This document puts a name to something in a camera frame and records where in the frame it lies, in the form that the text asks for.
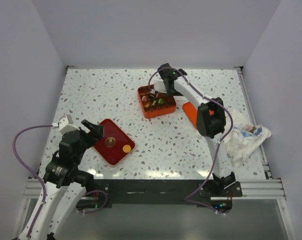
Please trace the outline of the white crumpled plastic bag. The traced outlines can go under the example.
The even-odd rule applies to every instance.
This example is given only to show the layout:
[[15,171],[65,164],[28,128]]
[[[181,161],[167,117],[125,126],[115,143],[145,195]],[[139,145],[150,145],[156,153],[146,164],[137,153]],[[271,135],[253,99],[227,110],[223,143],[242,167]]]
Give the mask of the white crumpled plastic bag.
[[253,125],[240,111],[231,111],[233,128],[225,137],[226,151],[233,167],[240,167],[250,155],[268,138],[271,131],[263,125]]

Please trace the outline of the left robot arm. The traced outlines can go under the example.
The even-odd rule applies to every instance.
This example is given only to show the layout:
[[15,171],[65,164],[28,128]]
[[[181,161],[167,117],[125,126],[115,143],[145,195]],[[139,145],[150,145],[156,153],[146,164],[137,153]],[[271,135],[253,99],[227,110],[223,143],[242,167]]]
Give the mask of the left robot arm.
[[58,150],[52,155],[41,178],[17,153],[16,138],[12,148],[18,161],[32,173],[41,184],[41,192],[31,217],[18,236],[19,240],[55,240],[71,212],[83,196],[95,193],[92,174],[78,169],[84,153],[103,139],[104,127],[87,120],[81,122],[89,132],[73,124],[70,115],[49,125],[62,134]]

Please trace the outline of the orange compartment cookie box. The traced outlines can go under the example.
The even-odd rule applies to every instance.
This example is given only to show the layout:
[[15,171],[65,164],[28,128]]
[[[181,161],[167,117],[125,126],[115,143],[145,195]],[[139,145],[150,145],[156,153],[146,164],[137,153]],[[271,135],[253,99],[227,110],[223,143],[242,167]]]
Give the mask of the orange compartment cookie box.
[[[151,89],[149,89],[148,86],[142,86],[138,88],[137,94],[138,94],[138,99],[141,105],[141,109],[143,112],[143,115],[145,118],[150,119],[150,118],[156,118],[160,117],[163,115],[171,114],[174,113],[176,110],[176,102],[173,96],[165,96],[164,93],[160,93],[161,97],[160,98],[155,98],[155,99],[149,99],[148,95],[151,94]],[[143,102],[141,98],[143,96],[147,96],[147,101]],[[164,103],[159,104],[158,100],[163,99]]]

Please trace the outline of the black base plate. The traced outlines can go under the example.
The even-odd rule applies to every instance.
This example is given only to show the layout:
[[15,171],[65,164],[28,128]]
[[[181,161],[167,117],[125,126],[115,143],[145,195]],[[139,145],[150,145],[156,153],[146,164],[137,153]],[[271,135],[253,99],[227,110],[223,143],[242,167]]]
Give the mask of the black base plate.
[[226,189],[217,187],[214,180],[201,186],[202,180],[146,180],[146,179],[96,179],[94,186],[102,193],[91,193],[76,205],[77,210],[94,210],[106,203],[105,208],[115,204],[184,205],[185,198],[209,205],[224,213],[230,211],[233,199],[242,197],[241,184],[237,181]]

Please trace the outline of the red cookie tray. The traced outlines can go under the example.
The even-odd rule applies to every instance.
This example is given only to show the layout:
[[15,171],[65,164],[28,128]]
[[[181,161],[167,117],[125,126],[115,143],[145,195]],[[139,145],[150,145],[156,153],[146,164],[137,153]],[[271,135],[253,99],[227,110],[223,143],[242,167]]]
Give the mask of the red cookie tray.
[[[110,166],[115,166],[133,151],[135,142],[111,119],[103,120],[100,125],[104,126],[104,137],[93,148]],[[130,145],[131,152],[125,153],[124,145]]]

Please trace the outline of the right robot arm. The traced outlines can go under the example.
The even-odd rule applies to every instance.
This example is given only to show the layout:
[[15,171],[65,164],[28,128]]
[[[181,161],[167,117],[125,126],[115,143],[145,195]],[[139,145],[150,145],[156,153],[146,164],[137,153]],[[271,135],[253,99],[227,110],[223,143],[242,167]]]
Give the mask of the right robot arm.
[[225,196],[236,182],[235,174],[225,161],[228,159],[224,138],[233,128],[233,118],[224,107],[221,98],[213,98],[202,92],[186,78],[187,73],[172,68],[168,63],[161,65],[157,73],[161,81],[154,83],[157,92],[167,96],[184,96],[196,110],[196,129],[208,144],[212,156],[212,169],[209,176],[213,180],[205,180],[218,196]]

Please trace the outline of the orange box lid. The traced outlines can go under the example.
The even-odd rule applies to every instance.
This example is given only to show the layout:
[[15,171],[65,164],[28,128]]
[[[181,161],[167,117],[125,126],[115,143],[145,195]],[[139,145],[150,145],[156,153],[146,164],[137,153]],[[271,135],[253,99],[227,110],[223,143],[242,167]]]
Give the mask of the orange box lid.
[[201,103],[198,107],[194,107],[194,105],[189,101],[185,104],[183,104],[183,111],[187,115],[188,119],[190,122],[193,124],[193,126],[197,129],[197,116],[198,116],[198,108],[201,107],[202,105],[205,106],[205,110],[208,111],[209,117],[202,118],[200,120],[200,124],[204,127],[207,123],[210,117],[212,117],[215,113],[216,110],[210,108],[207,106],[205,103]]

